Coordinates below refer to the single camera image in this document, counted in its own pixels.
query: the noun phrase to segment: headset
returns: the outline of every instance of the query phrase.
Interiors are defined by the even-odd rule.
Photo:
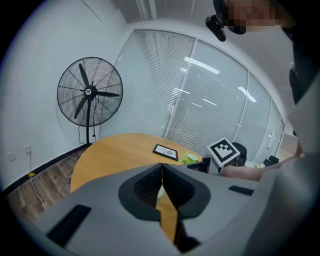
[[[216,14],[205,19],[205,25],[221,41],[226,41],[224,26],[235,34],[243,35],[246,33],[245,26],[234,26],[234,21],[229,19],[228,6],[224,0],[213,0],[213,6]]]

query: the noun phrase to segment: black chair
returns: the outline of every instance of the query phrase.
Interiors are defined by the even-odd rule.
[[[236,162],[238,166],[245,166],[247,161],[247,149],[245,146],[241,145],[240,143],[233,142],[232,145],[240,152],[240,156],[238,161]]]
[[[271,155],[271,156],[269,157],[269,160],[266,159],[266,160],[264,160],[264,162],[263,162],[263,164],[264,164],[266,167],[268,167],[268,166],[273,166],[273,165],[275,165],[275,164],[277,164],[277,163],[279,163],[279,158],[276,158],[276,157],[274,157],[273,155]]]

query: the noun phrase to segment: glass wall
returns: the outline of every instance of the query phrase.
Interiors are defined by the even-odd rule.
[[[207,145],[232,141],[243,112],[248,71],[221,51],[198,41],[180,91],[167,138],[200,155]]]
[[[268,159],[269,156],[274,156],[276,154],[283,130],[284,124],[281,121],[281,115],[275,103],[272,102],[268,125],[259,151],[253,159],[253,162],[261,164],[265,159]]]
[[[195,43],[194,38],[161,31],[135,31],[115,68],[123,99],[101,136],[142,133],[163,137]]]
[[[246,95],[246,102],[234,142],[246,147],[246,159],[252,162],[265,136],[271,97],[252,74],[249,75],[248,90],[238,89]]]
[[[115,67],[123,99],[102,137],[151,134],[202,156],[226,137],[246,147],[250,162],[275,155],[281,115],[263,85],[225,52],[176,33],[136,30]]]

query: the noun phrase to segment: round table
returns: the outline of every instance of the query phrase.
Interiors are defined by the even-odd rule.
[[[199,161],[202,159],[199,154],[187,147],[159,136],[140,133],[112,135],[98,140],[81,155],[73,170],[71,192],[96,178],[140,166],[157,163],[186,164],[187,157],[183,162],[180,162],[153,153],[156,144],[176,150],[179,159],[187,151],[195,155]],[[158,201],[156,209],[161,212],[161,227],[163,231],[173,242],[178,214],[166,193]]]

